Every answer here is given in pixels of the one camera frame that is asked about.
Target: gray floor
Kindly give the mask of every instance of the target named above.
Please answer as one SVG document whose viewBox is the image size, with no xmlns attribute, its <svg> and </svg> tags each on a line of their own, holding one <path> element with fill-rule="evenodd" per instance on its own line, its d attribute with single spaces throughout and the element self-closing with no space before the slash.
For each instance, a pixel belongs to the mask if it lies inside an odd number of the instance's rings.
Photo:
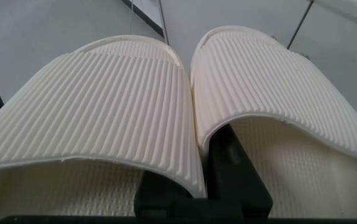
<svg viewBox="0 0 357 224">
<path fill-rule="evenodd" d="M 0 0 L 3 101 L 55 57 L 98 39 L 130 33 L 163 40 L 121 0 Z"/>
</svg>

